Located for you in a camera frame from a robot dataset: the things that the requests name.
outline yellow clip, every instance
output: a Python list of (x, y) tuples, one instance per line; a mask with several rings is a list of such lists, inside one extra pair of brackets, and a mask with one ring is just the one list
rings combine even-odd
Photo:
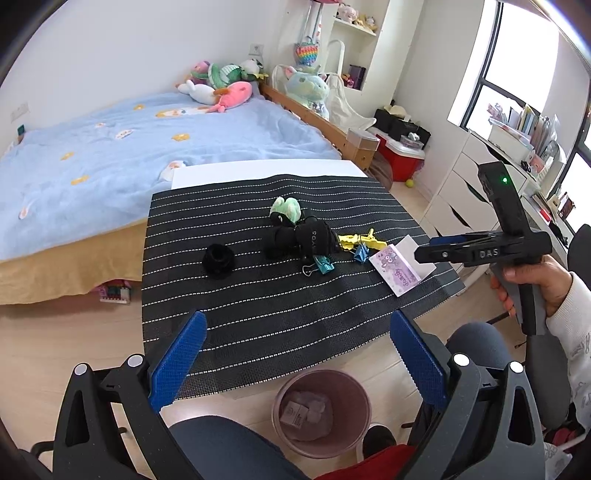
[(374, 237), (373, 228), (367, 235), (339, 235), (339, 242), (343, 250), (354, 250), (359, 244), (365, 244), (374, 250), (383, 250), (388, 246), (386, 242), (381, 242)]
[(360, 243), (359, 235), (339, 235), (340, 246), (343, 250), (353, 250)]
[(373, 248), (374, 250), (383, 250), (388, 246), (386, 242), (381, 242), (380, 240), (374, 237), (374, 229), (372, 228), (367, 236), (361, 236), (361, 243), (365, 244), (368, 248)]

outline blue binder clip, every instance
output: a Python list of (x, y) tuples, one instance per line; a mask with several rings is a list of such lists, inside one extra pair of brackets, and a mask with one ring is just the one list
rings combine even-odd
[(359, 244), (357, 250), (355, 251), (355, 255), (353, 256), (354, 260), (357, 260), (359, 263), (367, 262), (369, 258), (369, 248), (365, 244)]

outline light blue plush toy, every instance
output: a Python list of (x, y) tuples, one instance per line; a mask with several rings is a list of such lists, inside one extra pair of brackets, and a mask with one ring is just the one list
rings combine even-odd
[(279, 197), (273, 203), (271, 207), (271, 213), (279, 212), (289, 218), (290, 222), (294, 225), (300, 220), (301, 218), (301, 207), (299, 202), (296, 199), (288, 198), (285, 200), (283, 197)]
[(298, 72), (294, 67), (286, 67), (285, 76), (288, 78), (285, 85), (287, 96), (328, 120), (329, 111), (324, 101), (330, 89), (324, 82), (326, 76)]

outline pink fish plush toy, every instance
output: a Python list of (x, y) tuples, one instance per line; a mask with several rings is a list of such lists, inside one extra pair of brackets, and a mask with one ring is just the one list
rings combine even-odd
[(248, 82), (236, 82), (225, 88), (220, 88), (213, 92), (214, 95), (220, 95), (220, 99), (213, 107), (207, 110), (207, 113), (224, 113), (228, 108), (242, 105), (252, 96), (252, 85)]

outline small green plush toy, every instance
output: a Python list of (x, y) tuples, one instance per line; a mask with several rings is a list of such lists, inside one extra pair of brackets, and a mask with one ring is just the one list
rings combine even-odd
[(296, 224), (301, 218), (300, 204), (296, 199), (292, 198), (285, 200), (283, 197), (279, 197), (271, 207), (271, 213), (273, 212), (282, 213), (293, 224)]

